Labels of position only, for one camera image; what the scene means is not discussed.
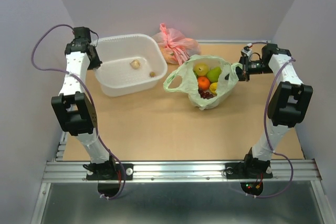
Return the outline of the green plastic bag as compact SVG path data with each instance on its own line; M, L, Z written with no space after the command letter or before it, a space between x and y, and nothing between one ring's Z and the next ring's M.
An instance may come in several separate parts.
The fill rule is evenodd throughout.
M194 65L197 63L205 63L210 67L220 67L222 70L218 78L217 95L211 99L202 99L198 93L198 83L193 72ZM236 72L237 69L242 69L242 65L238 62L231 64L219 56L193 55L170 73L163 83L163 88L167 92L187 94L191 104L200 110L213 109L231 95L235 85L239 81ZM236 74L236 79L225 80L225 76L228 73Z

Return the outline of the green fake pear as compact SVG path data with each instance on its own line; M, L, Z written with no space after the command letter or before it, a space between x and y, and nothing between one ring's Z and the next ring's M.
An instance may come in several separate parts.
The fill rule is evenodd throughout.
M211 82L211 83L214 83L214 82L217 82L218 81L218 78L219 76L221 75L222 73L222 70L220 67L215 67L215 68L212 68L206 75L206 77L208 78L208 80Z

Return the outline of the orange fake tangerine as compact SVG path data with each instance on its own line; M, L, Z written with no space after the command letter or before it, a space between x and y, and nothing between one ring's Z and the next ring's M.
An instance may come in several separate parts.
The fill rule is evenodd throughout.
M206 91L209 89L211 82L206 76L201 76L197 78L198 89L202 91Z

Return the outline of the yellow fake round pear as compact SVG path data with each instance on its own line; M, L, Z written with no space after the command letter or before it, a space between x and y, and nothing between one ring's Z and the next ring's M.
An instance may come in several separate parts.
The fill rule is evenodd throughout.
M205 63L197 63L194 65L193 71L198 77L203 77L207 75L209 66Z

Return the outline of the red fake grapes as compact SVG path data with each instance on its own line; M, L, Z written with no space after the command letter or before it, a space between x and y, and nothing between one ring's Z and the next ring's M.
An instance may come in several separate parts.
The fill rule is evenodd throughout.
M199 89L198 93L202 99L211 99L214 97L214 95L209 91L204 91L204 90Z

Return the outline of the white plastic basket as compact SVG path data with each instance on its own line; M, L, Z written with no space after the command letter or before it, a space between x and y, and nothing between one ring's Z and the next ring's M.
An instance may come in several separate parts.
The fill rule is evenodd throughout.
M167 73L158 44L145 34L100 38L97 53L102 64L94 74L110 97L154 88Z

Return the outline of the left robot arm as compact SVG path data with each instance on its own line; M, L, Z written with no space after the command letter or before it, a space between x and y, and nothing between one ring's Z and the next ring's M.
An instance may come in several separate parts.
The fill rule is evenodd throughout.
M92 31L75 27L74 39L66 45L66 73L59 94L51 99L51 106L64 132L74 136L86 149L90 163L84 165L87 178L110 180L120 178L115 159L99 139L95 106L87 89L87 71L97 70L102 62L91 43Z

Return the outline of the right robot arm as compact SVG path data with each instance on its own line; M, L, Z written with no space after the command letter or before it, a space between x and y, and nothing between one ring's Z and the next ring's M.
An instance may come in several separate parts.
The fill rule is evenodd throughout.
M241 50L238 70L240 81L249 81L253 74L274 74L264 109L264 131L259 141L238 163L226 164L228 179L271 178L270 161L284 135L305 118L312 94L312 86L298 77L294 58L288 49L264 42L257 60L252 60L252 43Z

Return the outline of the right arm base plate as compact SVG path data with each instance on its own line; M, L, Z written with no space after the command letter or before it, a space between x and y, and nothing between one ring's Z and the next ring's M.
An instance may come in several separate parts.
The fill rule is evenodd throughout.
M225 177L227 179L269 179L273 174L262 172L261 169L250 168L243 162L231 162L225 164Z

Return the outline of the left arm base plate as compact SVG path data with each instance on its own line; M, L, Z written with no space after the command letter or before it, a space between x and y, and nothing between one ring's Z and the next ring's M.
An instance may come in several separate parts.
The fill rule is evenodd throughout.
M84 164L83 168L86 170L86 180L132 180L134 165L123 164L125 175L122 172L119 163L113 164Z

